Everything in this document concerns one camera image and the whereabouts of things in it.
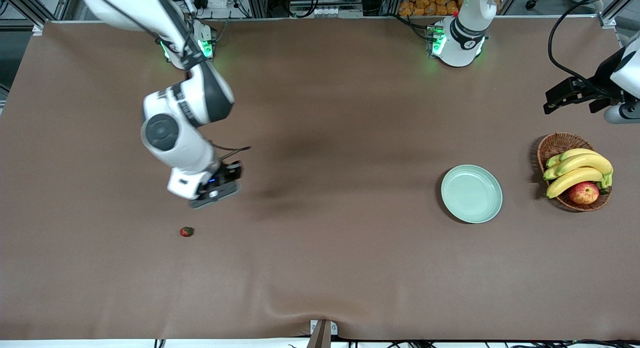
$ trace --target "plate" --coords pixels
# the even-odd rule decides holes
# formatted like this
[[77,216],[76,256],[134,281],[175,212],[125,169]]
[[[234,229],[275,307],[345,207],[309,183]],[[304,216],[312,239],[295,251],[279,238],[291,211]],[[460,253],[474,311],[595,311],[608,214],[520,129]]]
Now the plate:
[[440,187],[446,208],[464,222],[484,223],[503,206],[503,191],[489,171],[472,164],[451,168]]

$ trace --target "fruit basket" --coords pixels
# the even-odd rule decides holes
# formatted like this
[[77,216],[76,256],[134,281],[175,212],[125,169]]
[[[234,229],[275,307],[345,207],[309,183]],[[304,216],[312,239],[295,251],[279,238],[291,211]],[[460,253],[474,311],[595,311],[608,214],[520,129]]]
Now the fruit basket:
[[[554,157],[554,155],[562,154],[574,148],[587,148],[589,150],[593,150],[593,147],[583,138],[567,132],[557,132],[548,135],[547,137],[542,139],[537,148],[537,163],[540,166],[540,170],[542,172],[546,170],[547,161],[551,157]],[[610,197],[610,193],[606,195],[600,195],[596,202],[588,205],[579,205],[572,202],[569,199],[569,195],[567,192],[562,193],[561,195],[556,197],[556,199],[558,200],[558,202],[560,202],[560,204],[571,209],[572,211],[590,212],[604,207],[604,205],[609,202]]]

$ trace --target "red apple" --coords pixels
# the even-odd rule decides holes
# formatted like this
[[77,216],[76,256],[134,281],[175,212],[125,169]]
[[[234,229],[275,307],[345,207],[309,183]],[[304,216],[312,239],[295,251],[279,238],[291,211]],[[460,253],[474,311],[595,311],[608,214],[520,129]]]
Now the red apple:
[[569,199],[579,205],[588,205],[596,202],[600,196],[598,187],[592,182],[582,182],[569,188]]

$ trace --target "brown table cover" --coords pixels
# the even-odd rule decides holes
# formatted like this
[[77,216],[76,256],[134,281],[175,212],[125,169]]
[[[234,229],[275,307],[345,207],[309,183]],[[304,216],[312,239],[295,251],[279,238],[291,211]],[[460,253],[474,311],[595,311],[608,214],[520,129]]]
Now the brown table cover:
[[[142,32],[46,25],[0,116],[0,339],[282,337],[317,318],[350,339],[640,339],[640,127],[542,113],[567,77],[554,22],[496,19],[466,68],[393,19],[229,24],[215,66],[237,103],[201,130],[253,149],[240,194],[199,211],[140,142],[142,99],[183,74]],[[595,18],[555,40],[587,77],[618,48]],[[540,198],[531,147],[557,131],[613,162],[600,211]],[[443,207],[458,164],[499,180],[492,221]]]

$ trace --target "bunch of bananas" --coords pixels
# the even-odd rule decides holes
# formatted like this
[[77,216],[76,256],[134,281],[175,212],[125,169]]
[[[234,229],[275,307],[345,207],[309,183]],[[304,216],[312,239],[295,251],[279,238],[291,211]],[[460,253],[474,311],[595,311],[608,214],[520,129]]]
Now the bunch of bananas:
[[605,157],[585,148],[574,148],[551,157],[546,162],[544,180],[555,180],[546,190],[546,196],[555,198],[580,182],[597,182],[600,189],[613,183],[613,166]]

